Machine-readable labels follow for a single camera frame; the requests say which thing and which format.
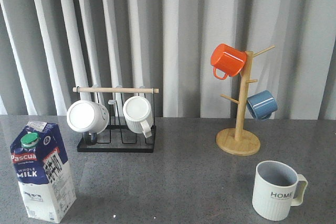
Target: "black metal mug rack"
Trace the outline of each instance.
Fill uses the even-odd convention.
[[[132,152],[132,153],[153,153],[156,137],[155,125],[155,94],[159,92],[158,89],[133,89],[133,88],[73,88],[74,92],[107,92],[112,93],[112,99],[109,100],[109,124],[106,129],[100,134],[89,135],[87,132],[82,134],[82,138],[77,145],[78,152]],[[145,138],[143,134],[132,132],[125,122],[124,117],[120,116],[120,111],[124,106],[124,94],[134,93],[151,94],[151,107],[153,113],[153,125],[151,127],[152,136]]]

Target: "wooden mug tree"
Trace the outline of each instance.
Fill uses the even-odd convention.
[[[249,156],[257,153],[260,149],[260,141],[258,137],[252,132],[243,129],[247,93],[249,84],[258,81],[256,79],[255,80],[250,79],[253,58],[273,48],[275,48],[275,46],[266,48],[256,54],[254,54],[252,51],[245,52],[247,54],[247,58],[244,68],[240,72],[241,81],[240,81],[238,101],[231,97],[228,97],[227,95],[224,94],[220,95],[221,97],[229,99],[230,101],[238,104],[236,127],[224,129],[218,132],[218,134],[216,135],[217,145],[219,146],[219,148],[228,153],[239,156]]]

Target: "green bottle cap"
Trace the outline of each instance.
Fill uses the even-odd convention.
[[[39,138],[36,132],[28,133],[21,138],[21,145],[23,148],[34,148]]]

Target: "curtain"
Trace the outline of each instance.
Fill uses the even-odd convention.
[[[336,0],[0,0],[0,114],[66,115],[73,87],[159,88],[155,116],[235,118],[221,43],[261,51],[248,95],[277,119],[336,120]],[[111,94],[100,101],[107,105]]]

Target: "blue mug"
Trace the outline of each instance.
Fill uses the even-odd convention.
[[[247,98],[246,107],[254,119],[261,121],[269,119],[278,110],[277,102],[268,90]]]

